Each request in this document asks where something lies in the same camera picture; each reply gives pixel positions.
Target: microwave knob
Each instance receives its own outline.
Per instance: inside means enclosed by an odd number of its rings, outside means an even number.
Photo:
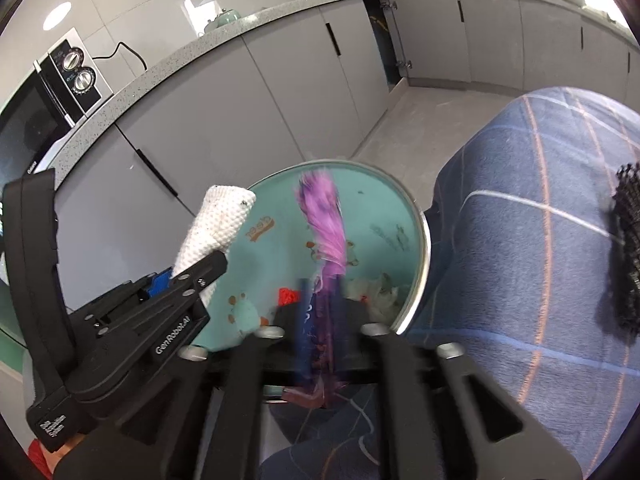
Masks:
[[[68,54],[66,54],[65,59],[62,60],[62,68],[71,72],[75,70],[76,67],[80,66],[82,63],[82,51],[78,52],[77,50],[71,50]]]
[[[74,91],[82,94],[88,91],[95,82],[95,73],[90,68],[83,68],[74,79]]]

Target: white knit fabric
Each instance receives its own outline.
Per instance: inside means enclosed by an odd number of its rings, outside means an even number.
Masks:
[[[242,224],[254,206],[255,194],[234,186],[213,186],[207,191],[180,252],[175,260],[172,277],[177,276],[213,251],[228,253]],[[216,288],[213,282],[201,293],[202,303],[209,304]]]

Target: metal rim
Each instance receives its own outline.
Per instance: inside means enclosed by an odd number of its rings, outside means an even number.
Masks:
[[[318,160],[307,160],[305,162],[301,162],[300,164],[296,164],[295,166],[289,166],[284,170],[276,171],[275,173],[271,173],[269,176],[266,176],[260,179],[255,184],[249,186],[249,190],[252,190],[258,184],[261,184],[265,180],[277,176],[281,173],[285,173],[290,170],[296,170],[297,168],[303,168],[304,166],[316,166],[318,164],[337,164],[340,166],[356,166],[358,168],[362,168],[363,170],[370,171],[371,173],[377,174],[380,177],[384,177],[385,179],[391,181],[392,184],[396,186],[396,189],[404,196],[406,201],[411,205],[411,209],[414,213],[415,223],[418,226],[418,232],[420,241],[422,242],[422,246],[424,248],[423,251],[420,252],[420,261],[418,262],[418,273],[414,279],[414,283],[409,290],[409,296],[407,297],[402,310],[391,324],[391,330],[396,332],[397,334],[403,333],[407,327],[411,324],[416,311],[418,310],[418,306],[420,305],[420,300],[422,299],[422,294],[424,292],[424,288],[427,284],[427,276],[429,274],[429,267],[431,263],[431,234],[429,231],[429,225],[427,224],[427,219],[420,211],[420,208],[415,203],[415,198],[411,195],[409,190],[404,186],[402,182],[400,182],[396,177],[391,174],[388,174],[386,171],[381,170],[375,166],[370,164],[363,164],[362,162],[355,162],[352,160],[340,160],[333,158],[320,158]]]

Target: plaid fabric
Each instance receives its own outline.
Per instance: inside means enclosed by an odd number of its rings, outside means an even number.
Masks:
[[[639,153],[629,108],[571,88],[532,92],[445,165],[426,212],[430,275],[407,337],[461,342],[585,476],[640,402],[640,348],[612,313],[621,241],[611,214],[616,170]],[[377,478],[372,391],[319,424],[306,414],[262,478]]]

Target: light blue stripe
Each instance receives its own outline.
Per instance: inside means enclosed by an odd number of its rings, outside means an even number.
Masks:
[[[543,356],[553,357],[561,361],[568,363],[574,363],[577,365],[589,366],[591,368],[597,368],[599,370],[608,370],[609,372],[615,372],[617,374],[626,374],[633,377],[640,377],[640,370],[633,370],[632,368],[626,368],[617,366],[611,363],[604,363],[602,361],[595,361],[593,359],[585,359],[571,354],[565,354],[564,352],[557,352],[556,350],[550,350],[543,346],[532,345],[525,343],[511,337],[507,337],[503,334],[497,334],[494,332],[488,332],[486,330],[476,330],[472,328],[433,328],[431,330],[425,329],[413,329],[409,332],[409,337],[413,334],[423,336],[426,333],[430,334],[443,334],[443,335],[463,335],[468,337],[475,337],[478,339],[488,339],[497,343],[513,346],[521,350],[528,350],[530,352],[539,351]]]

